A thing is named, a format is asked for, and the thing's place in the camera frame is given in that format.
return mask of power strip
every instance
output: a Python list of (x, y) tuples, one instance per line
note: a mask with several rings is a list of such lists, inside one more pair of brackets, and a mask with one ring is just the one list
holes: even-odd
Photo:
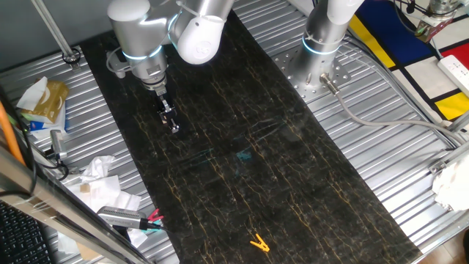
[(469, 70), (455, 56), (442, 58), (438, 67), (469, 97)]

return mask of black marble mat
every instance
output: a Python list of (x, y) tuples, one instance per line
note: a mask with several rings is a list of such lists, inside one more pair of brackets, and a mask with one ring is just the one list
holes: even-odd
[[(233, 12), (210, 63), (189, 65), (165, 47), (183, 119), (176, 136), (139, 81), (106, 69), (108, 36), (81, 47), (183, 263), (420, 255)], [(268, 253), (249, 243), (256, 233)]]

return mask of keyboard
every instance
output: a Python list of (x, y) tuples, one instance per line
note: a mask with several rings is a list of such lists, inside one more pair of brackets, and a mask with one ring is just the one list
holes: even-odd
[(0, 263), (53, 264), (43, 226), (0, 201)]

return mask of yellow panel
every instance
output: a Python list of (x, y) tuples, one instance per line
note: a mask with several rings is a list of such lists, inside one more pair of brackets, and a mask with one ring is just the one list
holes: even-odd
[(376, 39), (369, 33), (368, 29), (361, 23), (361, 21), (354, 15), (350, 21), (350, 27), (353, 31), (361, 38), (361, 40), (368, 46), (373, 53), (380, 58), (380, 60), (386, 65), (386, 67), (393, 67), (396, 64), (387, 55), (387, 53), (381, 48), (381, 45)]
[(460, 117), (469, 110), (469, 98), (460, 92), (435, 103), (448, 120)]

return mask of aluminum slat surface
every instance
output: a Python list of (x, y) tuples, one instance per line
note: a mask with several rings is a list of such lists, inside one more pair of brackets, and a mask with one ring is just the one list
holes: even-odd
[[(109, 107), (96, 83), (86, 58), (80, 60), (81, 69), (73, 72), (69, 65), (62, 61), (62, 54), (54, 54), (36, 62), (0, 73), (0, 84), (14, 104), (30, 87), (36, 78), (43, 76), (51, 80), (63, 81), (70, 93), (66, 101), (66, 119), (69, 122), (67, 135), (64, 135), (68, 166), (77, 166), (84, 171), (89, 162), (99, 155), (114, 155), (109, 176), (117, 175), (122, 191), (141, 197), (139, 210), (147, 216), (155, 210), (139, 171), (133, 162)], [(34, 140), (41, 150), (51, 147), (50, 138)], [(70, 175), (64, 184), (78, 182), (76, 176)], [(58, 263), (96, 263), (81, 259), (80, 254), (65, 254), (57, 250), (57, 232), (46, 228), (53, 255)], [(158, 263), (179, 263), (175, 250), (163, 231), (147, 233), (148, 239), (140, 245), (139, 250), (150, 260)]]
[[(299, 47), (307, 17), (288, 1), (238, 0), (233, 9), (254, 39), (278, 64), (287, 60), (284, 57), (287, 51), (292, 54), (294, 47)], [(345, 45), (337, 55), (352, 76), (351, 82), (341, 87), (342, 97), (351, 111), (370, 121), (421, 120), (421, 115), (397, 92), (399, 88), (385, 80), (383, 73), (380, 75), (370, 68), (377, 67), (375, 63), (351, 48), (354, 47)], [(344, 113), (326, 89), (315, 91), (313, 99), (306, 103), (423, 253), (469, 226), (469, 213), (448, 212), (435, 202), (434, 177), (428, 168), (448, 153), (448, 145), (439, 136), (415, 125), (360, 125)]]

